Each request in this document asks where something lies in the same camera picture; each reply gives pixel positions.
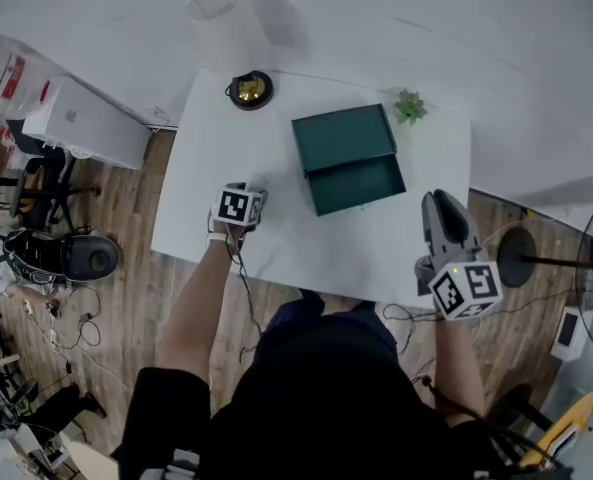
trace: succulent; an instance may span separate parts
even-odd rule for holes
[[[400,101],[394,103],[394,109],[398,116],[398,124],[409,121],[410,126],[427,115],[425,102],[420,99],[417,92],[409,92],[407,89],[400,93]]]

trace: green box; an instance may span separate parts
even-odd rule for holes
[[[381,104],[292,121],[317,215],[405,192]]]

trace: lamp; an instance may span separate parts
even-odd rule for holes
[[[241,110],[267,104],[274,84],[258,71],[269,54],[269,40],[247,0],[192,0],[188,13],[199,39],[203,63],[232,78],[225,93]]]

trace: black fan stand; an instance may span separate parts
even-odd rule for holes
[[[593,262],[558,260],[536,256],[536,242],[525,228],[510,229],[498,246],[498,273],[508,288],[519,288],[531,277],[537,263],[593,270]]]

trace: white marker cube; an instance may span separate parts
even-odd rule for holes
[[[236,226],[255,226],[260,220],[263,196],[235,188],[224,188],[218,193],[212,218]]]
[[[447,263],[429,289],[446,320],[479,317],[503,300],[495,261]]]

